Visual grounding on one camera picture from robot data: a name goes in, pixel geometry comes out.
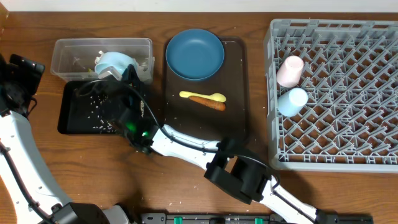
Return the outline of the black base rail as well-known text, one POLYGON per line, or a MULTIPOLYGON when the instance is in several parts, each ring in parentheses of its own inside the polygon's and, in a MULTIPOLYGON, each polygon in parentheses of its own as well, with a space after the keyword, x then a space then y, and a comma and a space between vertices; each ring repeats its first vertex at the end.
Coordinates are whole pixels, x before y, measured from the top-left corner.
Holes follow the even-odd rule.
POLYGON ((293 210, 291 215, 220 215, 204 213, 143 213, 137 224, 268 224, 268 223, 329 223, 329 224, 373 224, 367 215, 337 215, 314 209, 310 213, 293 210))

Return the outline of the dark blue plate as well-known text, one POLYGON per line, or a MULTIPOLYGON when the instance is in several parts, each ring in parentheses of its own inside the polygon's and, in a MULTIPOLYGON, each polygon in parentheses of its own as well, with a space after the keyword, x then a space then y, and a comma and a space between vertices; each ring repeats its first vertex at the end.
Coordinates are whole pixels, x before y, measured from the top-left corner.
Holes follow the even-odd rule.
POLYGON ((167 65, 179 77, 201 81, 213 76, 224 62, 220 39, 204 29, 187 29, 171 38, 165 51, 167 65))

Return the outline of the dark brown serving tray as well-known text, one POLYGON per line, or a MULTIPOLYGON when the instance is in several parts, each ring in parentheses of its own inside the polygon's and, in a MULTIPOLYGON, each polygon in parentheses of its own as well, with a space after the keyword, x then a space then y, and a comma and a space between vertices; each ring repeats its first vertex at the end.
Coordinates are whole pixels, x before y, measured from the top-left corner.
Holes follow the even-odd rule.
POLYGON ((212 77, 199 82, 176 75, 164 62, 164 123, 175 130, 206 140, 225 137, 245 142, 249 136, 248 70, 246 46, 238 37, 221 37, 224 47, 222 67, 212 77), (188 98, 181 91, 203 95, 221 93, 226 109, 214 110, 188 98))

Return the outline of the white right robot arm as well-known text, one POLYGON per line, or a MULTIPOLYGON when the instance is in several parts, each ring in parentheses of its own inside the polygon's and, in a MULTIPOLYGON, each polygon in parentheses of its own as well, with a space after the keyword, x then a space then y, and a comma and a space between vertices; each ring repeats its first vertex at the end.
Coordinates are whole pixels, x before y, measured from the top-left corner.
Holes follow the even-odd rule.
POLYGON ((127 78, 103 78, 112 100, 109 122, 136 148, 176 157, 201 167, 205 178, 233 198, 258 202, 288 223, 329 223, 323 211, 301 202, 281 185, 275 170, 230 138, 198 139, 160 123, 141 93, 142 82, 133 66, 127 78))

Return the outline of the light blue bowl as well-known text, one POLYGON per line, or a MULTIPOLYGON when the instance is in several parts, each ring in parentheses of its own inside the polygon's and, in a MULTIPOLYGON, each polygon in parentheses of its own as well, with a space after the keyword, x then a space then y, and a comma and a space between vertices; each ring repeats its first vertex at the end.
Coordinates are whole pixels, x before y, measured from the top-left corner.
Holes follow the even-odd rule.
POLYGON ((99 51, 99 57, 95 59, 95 73, 99 79, 113 76, 116 80, 123 79, 123 73, 130 65, 137 67, 134 58, 119 52, 102 52, 99 51))

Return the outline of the grey dishwasher rack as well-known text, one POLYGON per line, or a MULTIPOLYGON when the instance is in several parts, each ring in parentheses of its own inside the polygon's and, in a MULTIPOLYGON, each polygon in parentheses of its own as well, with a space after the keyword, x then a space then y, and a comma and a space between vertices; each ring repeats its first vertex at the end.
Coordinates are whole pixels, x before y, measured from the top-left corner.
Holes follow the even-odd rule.
POLYGON ((397 22, 274 19, 264 38, 269 163, 279 170, 397 172, 397 22), (303 62, 293 117, 276 73, 303 62))

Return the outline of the light blue cup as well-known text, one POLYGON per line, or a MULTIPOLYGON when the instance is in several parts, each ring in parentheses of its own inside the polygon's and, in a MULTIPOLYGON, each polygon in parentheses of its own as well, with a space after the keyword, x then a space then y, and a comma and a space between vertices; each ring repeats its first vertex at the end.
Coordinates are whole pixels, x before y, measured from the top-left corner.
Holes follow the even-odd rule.
POLYGON ((308 102, 308 94, 301 88, 293 88, 278 98, 278 110, 286 117, 293 117, 308 102))

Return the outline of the cream plastic spoon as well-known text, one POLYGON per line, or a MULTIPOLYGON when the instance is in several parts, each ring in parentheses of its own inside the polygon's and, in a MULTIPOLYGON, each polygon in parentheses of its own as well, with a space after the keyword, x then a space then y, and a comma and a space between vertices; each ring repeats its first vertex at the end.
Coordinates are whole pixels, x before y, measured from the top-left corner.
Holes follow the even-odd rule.
POLYGON ((221 93, 214 93, 212 95, 202 95, 199 93, 193 93, 193 92, 189 92, 189 91, 181 91, 179 93, 179 96, 182 98, 189 98, 190 96, 197 96, 200 98, 205 98, 208 100, 213 100, 213 101, 217 101, 217 102, 221 102, 221 103, 224 103, 226 101, 226 97, 224 95, 222 95, 221 93))

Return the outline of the crumpled white paper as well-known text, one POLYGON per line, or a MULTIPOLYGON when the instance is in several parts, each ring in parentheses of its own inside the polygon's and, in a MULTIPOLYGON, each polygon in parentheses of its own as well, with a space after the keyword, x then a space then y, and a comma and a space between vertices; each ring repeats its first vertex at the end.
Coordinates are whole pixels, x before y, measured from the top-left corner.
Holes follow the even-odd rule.
POLYGON ((145 71, 145 66, 140 66, 136 59, 119 52, 99 52, 100 56, 95 59, 95 72, 99 74, 102 70, 109 66, 116 68, 119 73, 123 74, 128 65, 133 64, 136 71, 145 71))

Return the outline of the pink cup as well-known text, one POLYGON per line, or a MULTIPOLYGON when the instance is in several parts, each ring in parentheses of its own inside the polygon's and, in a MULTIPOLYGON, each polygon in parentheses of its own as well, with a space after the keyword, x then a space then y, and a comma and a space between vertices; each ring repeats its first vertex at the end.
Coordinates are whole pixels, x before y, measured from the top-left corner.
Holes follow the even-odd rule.
POLYGON ((277 71, 276 80, 280 86, 292 88, 299 84, 304 61, 295 55, 287 57, 277 71))

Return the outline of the orange carrot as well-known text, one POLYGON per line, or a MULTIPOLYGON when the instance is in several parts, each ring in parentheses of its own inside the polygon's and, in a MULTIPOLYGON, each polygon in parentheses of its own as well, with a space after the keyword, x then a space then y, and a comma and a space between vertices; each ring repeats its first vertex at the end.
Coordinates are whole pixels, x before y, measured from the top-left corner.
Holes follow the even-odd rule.
POLYGON ((224 111, 226 109, 226 105, 219 101, 209 100, 199 96, 189 96, 188 99, 214 110, 224 111))

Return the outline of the black square bin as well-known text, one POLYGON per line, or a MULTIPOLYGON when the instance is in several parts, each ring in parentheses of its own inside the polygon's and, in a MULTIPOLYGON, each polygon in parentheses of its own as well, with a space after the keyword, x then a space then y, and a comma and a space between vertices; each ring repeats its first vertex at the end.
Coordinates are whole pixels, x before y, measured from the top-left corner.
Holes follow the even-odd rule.
POLYGON ((114 80, 97 80, 91 82, 72 81, 65 85, 58 121, 59 133, 90 134, 86 121, 89 97, 103 94, 102 89, 107 82, 124 83, 114 80))

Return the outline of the pile of rice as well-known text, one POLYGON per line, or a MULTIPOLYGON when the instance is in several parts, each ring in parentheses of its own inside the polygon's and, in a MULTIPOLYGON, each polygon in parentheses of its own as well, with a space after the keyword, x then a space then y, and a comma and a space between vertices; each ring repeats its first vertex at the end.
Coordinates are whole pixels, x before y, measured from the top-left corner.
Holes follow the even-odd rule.
POLYGON ((90 134, 115 134, 116 130, 106 119, 105 107, 109 105, 109 97, 105 94, 91 95, 89 97, 89 109, 86 115, 88 132, 90 134))

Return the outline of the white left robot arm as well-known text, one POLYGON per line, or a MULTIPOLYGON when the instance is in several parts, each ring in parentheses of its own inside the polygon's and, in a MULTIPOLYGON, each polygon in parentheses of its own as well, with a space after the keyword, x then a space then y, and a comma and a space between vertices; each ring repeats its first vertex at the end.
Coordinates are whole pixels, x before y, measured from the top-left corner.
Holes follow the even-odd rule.
POLYGON ((102 210, 76 203, 60 188, 41 156, 28 120, 45 66, 20 55, 1 60, 1 178, 18 223, 129 224, 120 205, 102 210))

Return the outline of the clear plastic bin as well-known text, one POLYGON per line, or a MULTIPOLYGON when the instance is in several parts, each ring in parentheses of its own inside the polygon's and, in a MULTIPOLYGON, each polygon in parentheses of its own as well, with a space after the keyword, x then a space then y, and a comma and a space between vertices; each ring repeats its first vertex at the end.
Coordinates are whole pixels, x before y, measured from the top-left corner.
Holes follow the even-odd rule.
POLYGON ((138 71, 140 81, 150 85, 153 81, 154 57, 152 41, 148 38, 86 38, 56 41, 50 71, 66 82, 96 80, 95 59, 99 51, 126 54, 145 66, 138 71))

